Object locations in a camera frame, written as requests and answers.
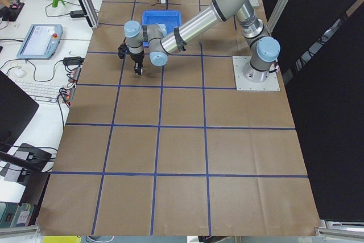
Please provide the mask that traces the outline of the blue plastic tray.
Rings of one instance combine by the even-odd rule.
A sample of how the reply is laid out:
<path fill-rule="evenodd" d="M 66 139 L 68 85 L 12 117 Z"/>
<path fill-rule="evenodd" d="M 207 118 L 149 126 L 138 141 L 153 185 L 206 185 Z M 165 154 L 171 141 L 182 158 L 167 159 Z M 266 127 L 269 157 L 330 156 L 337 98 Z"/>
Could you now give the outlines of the blue plastic tray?
<path fill-rule="evenodd" d="M 142 25 L 158 24 L 162 26 L 163 35 L 173 32 L 182 24 L 179 10 L 146 10 L 142 13 Z"/>

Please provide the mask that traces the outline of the black monitor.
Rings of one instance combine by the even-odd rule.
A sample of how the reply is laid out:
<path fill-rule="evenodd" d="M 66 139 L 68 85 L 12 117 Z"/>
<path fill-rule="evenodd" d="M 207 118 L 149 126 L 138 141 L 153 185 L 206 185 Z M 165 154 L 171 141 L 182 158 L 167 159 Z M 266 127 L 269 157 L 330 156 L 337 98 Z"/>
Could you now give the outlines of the black monitor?
<path fill-rule="evenodd" d="M 25 91 L 1 72 L 1 151 L 8 152 L 39 108 Z"/>

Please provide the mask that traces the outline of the white computer mouse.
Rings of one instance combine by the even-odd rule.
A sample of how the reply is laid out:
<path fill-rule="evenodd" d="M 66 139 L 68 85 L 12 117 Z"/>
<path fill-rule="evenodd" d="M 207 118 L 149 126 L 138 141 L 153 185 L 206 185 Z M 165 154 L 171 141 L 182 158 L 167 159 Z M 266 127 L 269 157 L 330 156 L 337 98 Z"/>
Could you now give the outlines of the white computer mouse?
<path fill-rule="evenodd" d="M 26 71 L 24 71 L 21 68 L 18 68 L 16 71 L 14 71 L 15 75 L 19 78 L 25 77 Z"/>

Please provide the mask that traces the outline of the blue teach pendant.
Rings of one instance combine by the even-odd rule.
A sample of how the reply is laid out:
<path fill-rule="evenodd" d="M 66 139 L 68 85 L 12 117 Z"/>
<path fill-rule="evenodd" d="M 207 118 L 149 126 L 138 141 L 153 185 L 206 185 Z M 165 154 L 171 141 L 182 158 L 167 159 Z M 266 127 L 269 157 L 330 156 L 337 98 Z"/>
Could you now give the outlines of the blue teach pendant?
<path fill-rule="evenodd" d="M 61 24 L 32 24 L 16 55 L 18 59 L 50 59 L 63 34 Z"/>

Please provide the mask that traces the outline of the white keyboard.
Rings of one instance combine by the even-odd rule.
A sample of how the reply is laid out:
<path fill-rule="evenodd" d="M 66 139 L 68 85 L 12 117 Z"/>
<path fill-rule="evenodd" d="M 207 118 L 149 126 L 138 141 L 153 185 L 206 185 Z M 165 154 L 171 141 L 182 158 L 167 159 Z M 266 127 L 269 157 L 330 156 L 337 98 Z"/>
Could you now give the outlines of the white keyboard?
<path fill-rule="evenodd" d="M 14 80 L 14 83 L 35 101 L 48 104 L 57 103 L 59 90 L 64 87 L 63 85 L 34 83 L 21 79 Z"/>

